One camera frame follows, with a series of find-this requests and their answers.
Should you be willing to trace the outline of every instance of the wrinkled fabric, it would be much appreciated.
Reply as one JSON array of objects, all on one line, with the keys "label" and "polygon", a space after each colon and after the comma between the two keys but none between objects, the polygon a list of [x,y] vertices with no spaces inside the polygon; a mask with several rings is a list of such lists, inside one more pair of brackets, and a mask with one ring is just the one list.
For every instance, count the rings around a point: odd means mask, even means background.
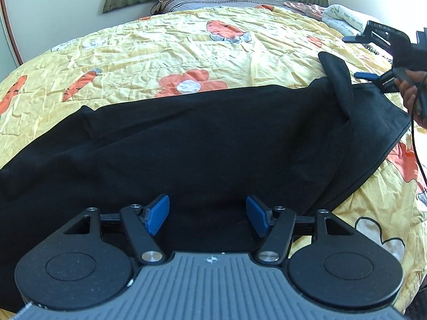
[{"label": "wrinkled fabric", "polygon": [[247,194],[299,215],[338,207],[383,162],[409,117],[373,85],[352,86],[342,59],[319,58],[327,77],[307,88],[84,106],[33,141],[0,171],[0,306],[21,305],[10,276],[28,248],[90,206],[117,213],[167,194],[170,215],[156,237],[167,254],[259,249]]},{"label": "wrinkled fabric", "polygon": [[[232,44],[212,40],[207,23],[213,20],[237,27],[249,34],[251,41]],[[390,68],[385,59],[361,45],[344,44],[341,37],[324,23],[284,8],[223,7],[152,16],[66,42],[58,50],[48,50],[28,61],[0,84],[1,99],[20,77],[28,75],[0,117],[0,165],[84,105],[96,110],[112,103],[181,95],[180,85],[185,80],[194,82],[193,92],[197,88],[209,91],[270,84],[304,88],[325,76],[319,51],[344,59],[351,74],[382,74]],[[83,49],[89,44],[94,47]],[[102,72],[91,82],[80,80],[95,69]],[[74,83],[87,84],[78,89],[81,85]],[[70,87],[78,90],[63,102]],[[387,97],[403,108],[400,95]],[[410,139],[409,132],[401,139],[409,149]],[[363,141],[372,144],[371,140]],[[426,163],[427,133],[419,127],[416,143]],[[385,160],[335,213],[351,225],[359,217],[371,218],[382,227],[384,240],[399,237],[404,241],[405,280],[395,305],[403,311],[418,291],[427,266],[426,206],[418,195],[416,180],[405,182],[396,166]],[[7,283],[13,282],[13,275],[8,278]]]},{"label": "wrinkled fabric", "polygon": [[323,12],[326,9],[326,7],[322,7],[319,5],[305,4],[302,2],[285,1],[283,4],[294,10],[299,10],[301,12],[304,12],[308,17],[314,18],[319,21],[322,20]]}]

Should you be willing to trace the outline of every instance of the bed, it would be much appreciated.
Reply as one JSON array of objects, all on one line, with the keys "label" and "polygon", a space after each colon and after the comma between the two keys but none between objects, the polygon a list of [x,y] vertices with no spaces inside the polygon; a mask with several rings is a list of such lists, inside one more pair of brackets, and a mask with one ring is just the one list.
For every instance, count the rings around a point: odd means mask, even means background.
[{"label": "bed", "polygon": [[[362,45],[344,44],[324,23],[279,5],[211,5],[153,15],[71,40],[28,61],[0,84],[0,167],[83,105],[95,110],[266,84],[298,89],[325,76],[319,51],[344,59],[352,74],[390,68]],[[403,107],[398,94],[387,95]],[[416,128],[416,141],[426,162],[427,133]],[[401,262],[404,285],[394,305],[400,312],[427,273],[426,188],[408,131],[369,180],[334,210]],[[309,243],[302,237],[291,253]],[[1,320],[10,315],[0,311]]]}]

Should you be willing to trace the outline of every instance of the black garment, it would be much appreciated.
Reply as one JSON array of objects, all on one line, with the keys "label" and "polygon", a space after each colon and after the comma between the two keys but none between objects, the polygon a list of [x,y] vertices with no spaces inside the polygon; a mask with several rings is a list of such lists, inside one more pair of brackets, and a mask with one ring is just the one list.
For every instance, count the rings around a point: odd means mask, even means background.
[{"label": "black garment", "polygon": [[253,251],[255,194],[303,215],[334,209],[376,170],[409,117],[344,61],[320,53],[327,78],[307,88],[230,89],[83,107],[0,171],[0,307],[22,306],[14,266],[94,206],[103,213],[169,195],[156,240],[165,252]]}]

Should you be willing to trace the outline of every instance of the orange flower pattern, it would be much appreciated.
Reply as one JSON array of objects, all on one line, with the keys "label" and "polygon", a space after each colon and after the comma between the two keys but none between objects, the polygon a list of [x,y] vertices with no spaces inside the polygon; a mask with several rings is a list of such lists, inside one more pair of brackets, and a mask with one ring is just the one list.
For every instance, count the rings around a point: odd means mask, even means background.
[{"label": "orange flower pattern", "polygon": [[417,181],[419,194],[427,190],[427,184],[424,182],[413,149],[409,149],[406,144],[399,142],[388,154],[387,160],[398,169],[405,182],[409,183],[413,179]]},{"label": "orange flower pattern", "polygon": [[211,33],[210,38],[213,41],[225,41],[239,44],[252,40],[251,35],[241,31],[236,26],[226,24],[219,20],[209,21],[206,29]]},{"label": "orange flower pattern", "polygon": [[270,6],[270,5],[258,5],[258,6],[255,6],[255,8],[264,8],[264,9],[270,10],[270,11],[274,10],[274,7]]},{"label": "orange flower pattern", "polygon": [[19,90],[22,88],[22,86],[25,84],[27,79],[27,76],[20,77],[14,85],[8,90],[6,95],[3,97],[3,100],[0,101],[0,115],[5,113],[9,106],[10,102],[12,101],[12,98],[18,95]]},{"label": "orange flower pattern", "polygon": [[73,84],[71,84],[67,90],[65,90],[64,96],[62,97],[62,102],[65,102],[69,98],[73,97],[76,93],[79,92],[81,88],[92,83],[93,80],[101,73],[101,70],[91,69],[88,73],[82,75],[78,80],[76,80]]},{"label": "orange flower pattern", "polygon": [[163,88],[155,97],[175,96],[228,89],[223,81],[210,81],[209,72],[201,69],[188,70],[184,74],[170,74],[159,81]]},{"label": "orange flower pattern", "polygon": [[307,36],[307,40],[314,44],[316,47],[321,48],[322,47],[322,40],[320,38],[314,37],[314,36]]}]

